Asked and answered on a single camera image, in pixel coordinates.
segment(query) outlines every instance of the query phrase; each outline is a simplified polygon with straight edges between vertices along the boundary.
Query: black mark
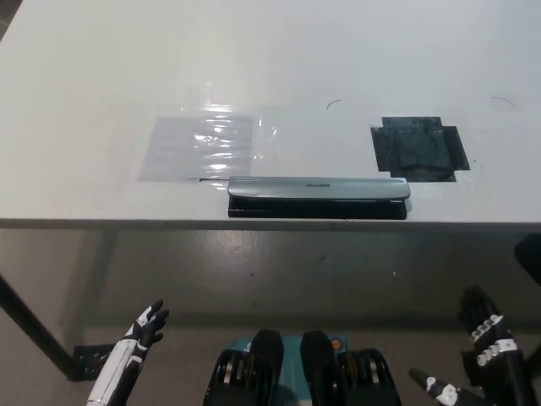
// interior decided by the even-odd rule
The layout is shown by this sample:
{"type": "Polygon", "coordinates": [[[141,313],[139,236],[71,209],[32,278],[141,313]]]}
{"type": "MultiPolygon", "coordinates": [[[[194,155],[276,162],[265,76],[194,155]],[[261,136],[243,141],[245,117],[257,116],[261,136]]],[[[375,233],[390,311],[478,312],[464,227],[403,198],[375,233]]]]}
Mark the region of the black mark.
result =
{"type": "Polygon", "coordinates": [[[409,182],[456,182],[455,171],[469,170],[454,126],[439,117],[383,117],[372,127],[378,169],[409,182]]]}
{"type": "Polygon", "coordinates": [[[342,99],[336,99],[336,100],[331,101],[329,104],[327,104],[327,110],[329,110],[329,107],[331,106],[331,104],[336,103],[336,102],[341,102],[341,101],[342,99]]]}

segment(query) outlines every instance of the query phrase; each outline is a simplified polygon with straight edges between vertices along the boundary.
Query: white table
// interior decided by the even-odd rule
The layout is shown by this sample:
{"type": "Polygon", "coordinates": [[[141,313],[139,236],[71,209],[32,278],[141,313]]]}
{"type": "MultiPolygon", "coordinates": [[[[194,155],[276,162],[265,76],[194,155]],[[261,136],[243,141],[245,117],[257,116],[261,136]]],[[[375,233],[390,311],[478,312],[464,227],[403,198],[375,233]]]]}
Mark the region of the white table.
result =
{"type": "Polygon", "coordinates": [[[540,13],[531,0],[25,0],[0,44],[0,223],[539,229],[540,13]],[[193,148],[220,114],[248,143],[240,166],[193,148]],[[197,181],[389,177],[370,134],[386,116],[457,126],[471,166],[411,184],[405,222],[230,219],[226,183],[197,181]],[[156,167],[156,137],[172,164],[156,167]]]}

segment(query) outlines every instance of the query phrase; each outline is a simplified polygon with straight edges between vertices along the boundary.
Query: concrete floor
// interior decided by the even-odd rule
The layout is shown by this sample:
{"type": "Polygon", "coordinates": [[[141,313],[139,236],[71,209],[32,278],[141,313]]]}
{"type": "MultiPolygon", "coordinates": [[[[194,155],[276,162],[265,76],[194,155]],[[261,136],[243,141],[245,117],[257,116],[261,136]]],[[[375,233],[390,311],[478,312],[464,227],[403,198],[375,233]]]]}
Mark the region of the concrete floor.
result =
{"type": "MultiPolygon", "coordinates": [[[[0,38],[21,0],[0,0],[0,38]]],[[[480,283],[526,354],[541,342],[541,291],[512,257],[518,235],[0,231],[0,272],[70,351],[119,339],[164,298],[172,315],[130,405],[201,405],[221,349],[258,327],[345,332],[387,358],[404,405],[434,404],[407,377],[422,367],[467,385],[457,300],[480,283]]],[[[0,406],[85,404],[0,311],[0,406]]],[[[541,382],[536,381],[537,389],[541,382]]]]}

